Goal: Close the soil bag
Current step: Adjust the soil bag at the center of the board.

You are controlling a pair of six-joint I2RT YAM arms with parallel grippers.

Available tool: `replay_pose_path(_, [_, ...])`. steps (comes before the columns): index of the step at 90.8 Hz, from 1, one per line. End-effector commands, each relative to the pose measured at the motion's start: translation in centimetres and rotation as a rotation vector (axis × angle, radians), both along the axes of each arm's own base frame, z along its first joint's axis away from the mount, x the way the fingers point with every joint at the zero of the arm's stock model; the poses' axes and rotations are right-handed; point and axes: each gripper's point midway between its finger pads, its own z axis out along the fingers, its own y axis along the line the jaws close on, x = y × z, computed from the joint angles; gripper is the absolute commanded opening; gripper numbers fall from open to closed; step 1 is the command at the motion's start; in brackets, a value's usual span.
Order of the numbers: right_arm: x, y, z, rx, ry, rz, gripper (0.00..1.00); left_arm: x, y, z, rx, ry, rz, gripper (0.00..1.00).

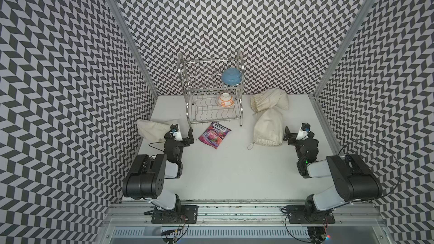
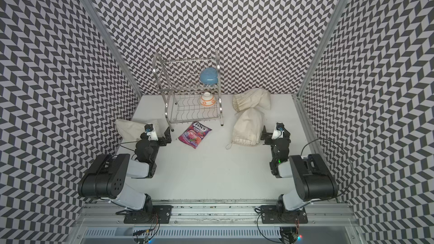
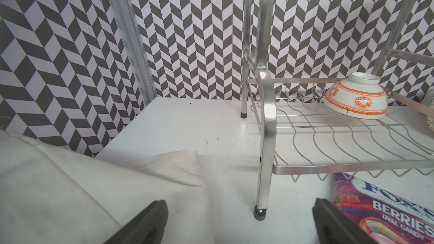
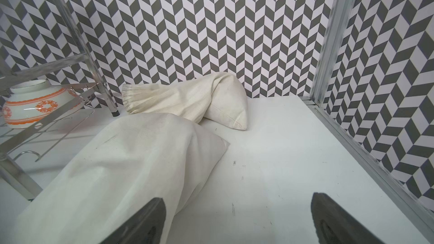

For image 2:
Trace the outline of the beige drawstring bag front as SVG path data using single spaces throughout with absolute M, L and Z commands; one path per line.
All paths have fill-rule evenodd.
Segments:
M 255 147 L 259 145 L 264 113 L 256 108 L 248 108 L 236 113 L 236 123 L 233 128 L 231 142 L 226 146 L 229 150 L 232 145 Z

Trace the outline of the beige cloth bag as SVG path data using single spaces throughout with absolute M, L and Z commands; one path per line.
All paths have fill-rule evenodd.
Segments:
M 250 89 L 244 93 L 235 94 L 232 99 L 232 106 L 237 112 L 256 107 L 271 110 L 271 94 L 262 88 Z
M 145 126 L 152 124 L 157 136 L 162 136 L 163 131 L 159 125 L 158 120 L 151 119 L 142 122 L 132 122 L 129 120 L 117 119 L 115 121 L 115 127 L 122 139 L 127 142 L 137 142 L 140 140 L 140 136 L 145 132 Z

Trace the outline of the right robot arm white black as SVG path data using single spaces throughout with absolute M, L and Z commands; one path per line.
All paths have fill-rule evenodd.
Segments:
M 295 188 L 282 194 L 276 203 L 278 213 L 298 211 L 319 201 L 338 196 L 339 188 L 320 154 L 290 155 L 290 133 L 277 123 L 273 132 L 263 128 L 260 140 L 271 148 L 270 171 L 276 178 L 291 178 Z

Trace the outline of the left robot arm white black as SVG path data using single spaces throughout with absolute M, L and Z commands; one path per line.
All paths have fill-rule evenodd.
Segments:
M 157 222 L 168 224 L 172 214 L 172 205 L 154 205 L 149 194 L 139 192 L 125 183 L 127 178 L 148 179 L 156 172 L 156 158 L 159 148 L 171 143 L 168 127 L 163 137 L 158 137 L 152 124 L 145 126 L 145 132 L 136 142 L 134 154 L 101 154 L 84 174 L 79 182 L 78 193 L 89 199 L 102 199 L 123 208 L 116 212 L 124 216 L 124 223 L 139 224 Z

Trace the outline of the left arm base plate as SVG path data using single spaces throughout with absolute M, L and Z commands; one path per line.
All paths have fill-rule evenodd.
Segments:
M 168 224 L 172 214 L 172 205 L 153 206 L 151 212 L 145 210 L 127 211 L 124 216 L 124 224 Z

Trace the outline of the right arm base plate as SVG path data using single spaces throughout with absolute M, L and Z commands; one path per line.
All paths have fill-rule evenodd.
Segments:
M 305 209 L 296 211 L 278 211 L 276 206 L 261 205 L 259 207 L 263 224 L 307 224 Z

